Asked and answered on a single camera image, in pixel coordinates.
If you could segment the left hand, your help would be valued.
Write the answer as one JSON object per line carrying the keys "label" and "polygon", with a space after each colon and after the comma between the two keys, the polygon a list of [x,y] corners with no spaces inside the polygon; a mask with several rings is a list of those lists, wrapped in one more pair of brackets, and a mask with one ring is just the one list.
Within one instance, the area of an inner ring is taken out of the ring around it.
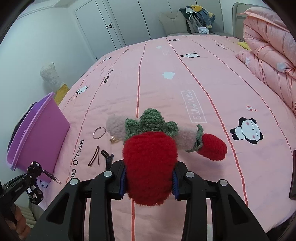
{"label": "left hand", "polygon": [[27,225],[26,218],[23,216],[22,211],[18,206],[15,206],[14,214],[17,221],[16,225],[9,219],[5,219],[5,221],[10,229],[14,230],[18,234],[20,240],[26,240],[31,228]]}

